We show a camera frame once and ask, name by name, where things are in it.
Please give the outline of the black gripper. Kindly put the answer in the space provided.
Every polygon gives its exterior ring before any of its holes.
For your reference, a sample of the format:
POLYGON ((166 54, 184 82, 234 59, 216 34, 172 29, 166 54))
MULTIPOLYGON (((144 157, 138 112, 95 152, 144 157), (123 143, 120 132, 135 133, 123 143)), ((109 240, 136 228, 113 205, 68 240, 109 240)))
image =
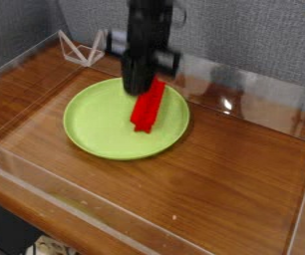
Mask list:
MULTIPOLYGON (((107 35, 105 52, 120 59, 127 50, 127 35, 122 30, 111 30, 107 35)), ((131 96, 139 96, 150 90, 155 71, 172 77, 176 75, 180 52, 164 47, 151 50, 147 59, 123 59, 124 89, 131 96)))

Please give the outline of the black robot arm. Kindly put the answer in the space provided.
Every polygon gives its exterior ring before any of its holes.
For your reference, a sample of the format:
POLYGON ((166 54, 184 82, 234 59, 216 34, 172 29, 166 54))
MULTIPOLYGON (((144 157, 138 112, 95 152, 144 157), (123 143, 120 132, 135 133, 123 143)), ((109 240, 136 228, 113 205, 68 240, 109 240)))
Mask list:
POLYGON ((122 60, 126 92, 139 96, 156 73, 175 76, 182 53, 168 46, 175 0, 128 0, 128 31, 111 30, 105 52, 122 60))

